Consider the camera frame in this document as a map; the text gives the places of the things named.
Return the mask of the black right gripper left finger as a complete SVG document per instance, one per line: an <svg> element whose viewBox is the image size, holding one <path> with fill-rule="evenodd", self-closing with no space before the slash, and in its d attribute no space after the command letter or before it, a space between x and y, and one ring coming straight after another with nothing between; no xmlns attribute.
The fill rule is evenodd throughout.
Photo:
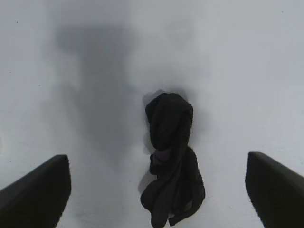
<svg viewBox="0 0 304 228"><path fill-rule="evenodd" d="M71 194L67 155L56 155L0 191L2 228L55 228Z"/></svg>

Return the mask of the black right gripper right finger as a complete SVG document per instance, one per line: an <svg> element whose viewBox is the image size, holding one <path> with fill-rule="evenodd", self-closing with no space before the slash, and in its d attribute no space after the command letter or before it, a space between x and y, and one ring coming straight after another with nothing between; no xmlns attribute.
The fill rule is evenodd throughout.
<svg viewBox="0 0 304 228"><path fill-rule="evenodd" d="M249 152L245 186L265 228L304 226L304 178L262 152Z"/></svg>

